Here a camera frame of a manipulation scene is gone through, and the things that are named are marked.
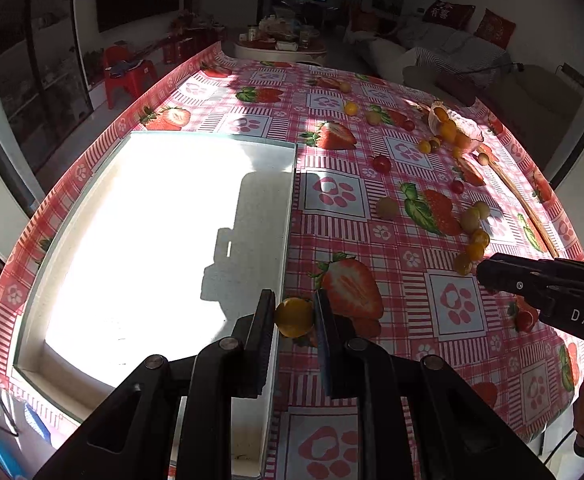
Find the dark red cushion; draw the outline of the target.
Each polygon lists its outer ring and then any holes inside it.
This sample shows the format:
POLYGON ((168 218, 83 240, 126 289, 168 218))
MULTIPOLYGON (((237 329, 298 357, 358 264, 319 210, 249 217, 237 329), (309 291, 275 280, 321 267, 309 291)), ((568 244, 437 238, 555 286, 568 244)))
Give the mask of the dark red cushion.
POLYGON ((475 11, 472 4, 435 0, 424 12, 422 21, 457 30, 466 30, 475 11))

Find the yellow cherry tomato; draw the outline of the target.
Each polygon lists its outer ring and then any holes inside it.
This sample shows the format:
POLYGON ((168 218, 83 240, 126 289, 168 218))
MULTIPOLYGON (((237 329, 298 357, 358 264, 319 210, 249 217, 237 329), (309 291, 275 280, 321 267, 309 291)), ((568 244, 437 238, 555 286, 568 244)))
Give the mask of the yellow cherry tomato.
POLYGON ((432 150, 431 143, 429 143, 428 140, 422 140, 418 144, 418 150, 422 154, 429 154, 429 153, 431 153, 431 150, 432 150))
POLYGON ((286 338, 307 335, 313 328, 313 304, 301 298, 286 298, 275 309, 275 325, 286 338))
POLYGON ((347 102, 344 106, 344 112, 348 116, 355 116, 358 114, 358 105, 355 102, 347 102))

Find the brown round fruit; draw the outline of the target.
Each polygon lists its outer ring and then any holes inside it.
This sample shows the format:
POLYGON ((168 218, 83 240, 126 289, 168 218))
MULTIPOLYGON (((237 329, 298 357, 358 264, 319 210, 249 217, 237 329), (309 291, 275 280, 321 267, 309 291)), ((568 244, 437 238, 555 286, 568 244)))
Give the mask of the brown round fruit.
POLYGON ((478 163, 482 166, 488 166, 490 164, 490 158, 486 154, 480 153, 478 154, 478 163))

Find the round coffee table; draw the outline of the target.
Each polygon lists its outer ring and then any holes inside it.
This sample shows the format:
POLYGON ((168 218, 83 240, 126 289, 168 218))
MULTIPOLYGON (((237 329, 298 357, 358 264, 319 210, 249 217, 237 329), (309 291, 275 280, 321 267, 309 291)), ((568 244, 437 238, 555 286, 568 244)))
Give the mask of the round coffee table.
POLYGON ((306 47, 294 41, 279 41, 275 38, 259 38, 254 41, 237 41, 234 58, 265 62, 272 66, 282 63, 303 63, 322 66, 328 49, 320 41, 309 42, 306 47))

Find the green-brown round fruit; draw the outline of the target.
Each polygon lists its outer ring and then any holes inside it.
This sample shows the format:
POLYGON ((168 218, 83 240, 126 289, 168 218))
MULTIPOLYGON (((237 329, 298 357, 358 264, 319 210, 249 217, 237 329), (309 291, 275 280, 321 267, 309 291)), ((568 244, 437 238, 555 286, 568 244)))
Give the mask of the green-brown round fruit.
POLYGON ((399 215, 399 211, 399 203, 389 197, 382 197, 375 204, 375 213, 380 219, 383 220, 395 220, 399 215))

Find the orange kumquat in bowl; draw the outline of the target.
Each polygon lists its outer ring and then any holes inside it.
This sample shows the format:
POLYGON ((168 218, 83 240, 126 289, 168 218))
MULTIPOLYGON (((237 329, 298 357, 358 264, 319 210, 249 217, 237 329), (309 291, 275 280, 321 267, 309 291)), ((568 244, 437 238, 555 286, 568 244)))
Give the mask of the orange kumquat in bowl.
POLYGON ((452 119, 444 120, 438 125, 438 134, 448 144, 455 145, 459 128, 452 119))

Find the red cherry tomato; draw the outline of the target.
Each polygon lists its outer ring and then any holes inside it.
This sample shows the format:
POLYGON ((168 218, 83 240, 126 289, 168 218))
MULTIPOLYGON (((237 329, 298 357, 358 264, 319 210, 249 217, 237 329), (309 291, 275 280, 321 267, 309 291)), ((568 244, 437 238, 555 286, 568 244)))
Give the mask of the red cherry tomato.
POLYGON ((379 174, 389 174, 392 170, 392 162, 384 155, 374 156, 372 168, 379 174))

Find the glass fruit bowl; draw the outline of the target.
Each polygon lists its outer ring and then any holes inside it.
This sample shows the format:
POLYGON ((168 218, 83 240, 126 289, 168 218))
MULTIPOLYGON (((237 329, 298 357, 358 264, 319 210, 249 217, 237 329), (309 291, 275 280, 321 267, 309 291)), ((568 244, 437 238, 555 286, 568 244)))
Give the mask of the glass fruit bowl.
POLYGON ((429 107, 427 124, 434 136, 461 154, 476 151, 484 141, 482 130, 473 119, 461 116, 441 101, 434 101, 429 107))

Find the strawberry pattern tablecloth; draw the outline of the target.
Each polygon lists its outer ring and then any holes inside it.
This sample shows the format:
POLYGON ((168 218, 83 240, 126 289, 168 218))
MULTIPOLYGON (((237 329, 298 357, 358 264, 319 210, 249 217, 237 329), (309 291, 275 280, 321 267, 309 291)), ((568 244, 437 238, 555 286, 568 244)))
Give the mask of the strawberry pattern tablecloth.
MULTIPOLYGON (((15 364, 30 292, 54 236, 106 157, 132 133, 249 136, 296 148, 282 297, 334 314, 367 341, 357 398, 325 395, 313 328, 278 335, 265 479, 541 479, 528 447, 573 400, 572 357, 584 349, 492 294, 476 265, 503 252, 552 259, 534 224, 478 150, 433 133, 424 93, 306 65, 234 60, 211 46, 182 63, 108 126, 53 186, 0 275, 0 388, 24 394, 15 364), (347 102, 358 114, 344 112, 347 102), (374 156, 392 162, 389 174, 374 156), (382 197, 399 203, 380 219, 382 197)), ((482 105, 459 113, 544 225, 558 258, 584 254, 557 197, 507 129, 482 105)))

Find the wooden tongs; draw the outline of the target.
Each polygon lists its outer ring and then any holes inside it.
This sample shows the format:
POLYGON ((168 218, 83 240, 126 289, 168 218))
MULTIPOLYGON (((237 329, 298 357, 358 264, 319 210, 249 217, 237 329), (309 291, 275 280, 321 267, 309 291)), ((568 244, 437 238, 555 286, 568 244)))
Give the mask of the wooden tongs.
POLYGON ((552 242, 552 240, 551 240, 549 234, 547 233, 544 225, 542 224, 542 222, 538 218, 538 215, 536 214, 536 212, 534 211, 534 209, 532 208, 532 206, 529 203, 527 203, 527 201, 525 200, 524 196, 521 194, 521 192, 516 187, 516 185, 509 179, 509 177, 507 176, 507 174, 505 173, 505 171, 500 168, 500 166, 498 165, 497 160, 494 159, 494 156, 492 155, 492 153, 490 153, 490 150, 488 148, 486 148, 486 145, 485 144, 483 144, 483 143, 478 144, 478 153, 484 154, 484 155, 487 156, 487 158, 488 158, 488 166, 490 166, 490 168, 493 169, 493 172, 495 174, 497 174, 497 176, 499 177, 499 179, 502 182, 504 182, 504 185, 510 190, 510 192, 513 194, 513 196, 521 204, 522 208, 525 210, 525 212, 527 214, 527 217, 530 218, 531 222, 534 224, 534 227, 535 227, 536 231, 538 232, 538 234, 542 238, 542 241, 546 245, 546 247, 548 249, 548 252, 551 255, 551 257, 552 258, 558 258, 559 257, 559 252, 557 251, 556 246, 554 246, 554 243, 552 242))

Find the white sofa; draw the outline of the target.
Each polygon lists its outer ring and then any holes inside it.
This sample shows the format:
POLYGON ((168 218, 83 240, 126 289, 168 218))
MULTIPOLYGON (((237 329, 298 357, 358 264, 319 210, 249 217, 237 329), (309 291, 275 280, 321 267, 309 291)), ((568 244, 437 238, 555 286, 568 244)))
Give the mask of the white sofa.
POLYGON ((350 22, 344 34, 373 73, 404 84, 403 71, 420 68, 433 77, 452 76, 486 89, 509 74, 524 72, 525 65, 510 54, 470 32, 422 21, 407 15, 384 30, 379 23, 357 27, 350 22))

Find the red plastic stool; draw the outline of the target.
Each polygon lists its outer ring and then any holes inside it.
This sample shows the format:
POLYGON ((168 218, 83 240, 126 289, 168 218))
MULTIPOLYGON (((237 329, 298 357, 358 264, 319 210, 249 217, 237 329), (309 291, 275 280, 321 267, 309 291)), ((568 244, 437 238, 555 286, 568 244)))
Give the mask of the red plastic stool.
POLYGON ((110 110, 114 108, 117 88, 127 92, 135 101, 144 93, 145 81, 150 80, 153 84, 158 81, 152 61, 134 56, 119 44, 104 50, 103 63, 106 102, 110 110))

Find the white rectangular tray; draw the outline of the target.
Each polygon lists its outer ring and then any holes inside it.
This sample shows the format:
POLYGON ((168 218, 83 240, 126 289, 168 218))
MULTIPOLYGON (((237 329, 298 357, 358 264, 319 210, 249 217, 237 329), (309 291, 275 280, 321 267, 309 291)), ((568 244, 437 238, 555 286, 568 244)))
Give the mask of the white rectangular tray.
POLYGON ((15 364, 78 427, 41 479, 258 479, 278 335, 256 399, 231 394, 235 322, 282 297, 292 143, 130 134, 45 253, 15 364))

